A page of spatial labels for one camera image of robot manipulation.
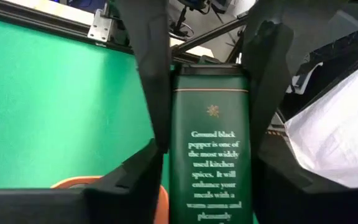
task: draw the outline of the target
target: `orange object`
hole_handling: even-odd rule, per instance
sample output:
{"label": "orange object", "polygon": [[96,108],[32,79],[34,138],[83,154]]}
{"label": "orange object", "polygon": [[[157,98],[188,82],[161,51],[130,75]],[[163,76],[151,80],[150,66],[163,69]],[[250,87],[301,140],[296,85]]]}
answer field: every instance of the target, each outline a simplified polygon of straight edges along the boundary
{"label": "orange object", "polygon": [[[78,184],[92,184],[101,176],[72,177],[51,186],[53,189],[67,189]],[[169,199],[164,187],[160,186],[154,224],[168,224]]]}

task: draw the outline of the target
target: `white fabric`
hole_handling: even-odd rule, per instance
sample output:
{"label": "white fabric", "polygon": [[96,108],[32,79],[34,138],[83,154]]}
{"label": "white fabric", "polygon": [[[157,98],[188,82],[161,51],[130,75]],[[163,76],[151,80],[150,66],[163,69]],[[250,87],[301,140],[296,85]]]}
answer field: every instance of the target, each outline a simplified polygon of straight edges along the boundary
{"label": "white fabric", "polygon": [[358,70],[285,127],[304,169],[358,187]]}

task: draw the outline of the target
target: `white plastic bag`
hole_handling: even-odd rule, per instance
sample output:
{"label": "white plastic bag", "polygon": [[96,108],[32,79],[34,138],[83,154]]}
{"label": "white plastic bag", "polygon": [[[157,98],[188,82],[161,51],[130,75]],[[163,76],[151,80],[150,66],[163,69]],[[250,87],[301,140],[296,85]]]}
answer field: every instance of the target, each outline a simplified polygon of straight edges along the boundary
{"label": "white plastic bag", "polygon": [[358,187],[358,70],[285,127],[304,169]]}

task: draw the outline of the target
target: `gold star logo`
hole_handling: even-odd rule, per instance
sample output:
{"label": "gold star logo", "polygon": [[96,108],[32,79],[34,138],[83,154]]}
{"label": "gold star logo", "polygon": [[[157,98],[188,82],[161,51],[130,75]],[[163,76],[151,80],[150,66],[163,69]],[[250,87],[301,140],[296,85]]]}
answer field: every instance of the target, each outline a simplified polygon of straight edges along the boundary
{"label": "gold star logo", "polygon": [[210,116],[219,117],[219,107],[211,105],[208,107],[208,110],[206,111]]}

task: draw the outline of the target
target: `green backdrop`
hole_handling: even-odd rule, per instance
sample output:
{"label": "green backdrop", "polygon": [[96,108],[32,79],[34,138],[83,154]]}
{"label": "green backdrop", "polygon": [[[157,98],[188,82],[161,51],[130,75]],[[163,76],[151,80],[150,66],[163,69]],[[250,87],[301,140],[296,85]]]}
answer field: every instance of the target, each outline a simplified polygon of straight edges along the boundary
{"label": "green backdrop", "polygon": [[152,136],[132,55],[0,22],[0,188],[107,174]]}

